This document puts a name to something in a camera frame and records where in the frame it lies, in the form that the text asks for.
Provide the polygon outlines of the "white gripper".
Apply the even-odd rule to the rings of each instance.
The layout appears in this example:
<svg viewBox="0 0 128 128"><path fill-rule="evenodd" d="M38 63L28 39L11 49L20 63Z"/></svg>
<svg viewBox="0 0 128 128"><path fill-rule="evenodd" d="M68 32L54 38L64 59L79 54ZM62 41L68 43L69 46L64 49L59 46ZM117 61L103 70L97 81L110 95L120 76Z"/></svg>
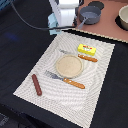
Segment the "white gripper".
<svg viewBox="0 0 128 128"><path fill-rule="evenodd" d="M75 8L79 0L54 0L56 3L56 18L60 26L71 26L75 17Z"/></svg>

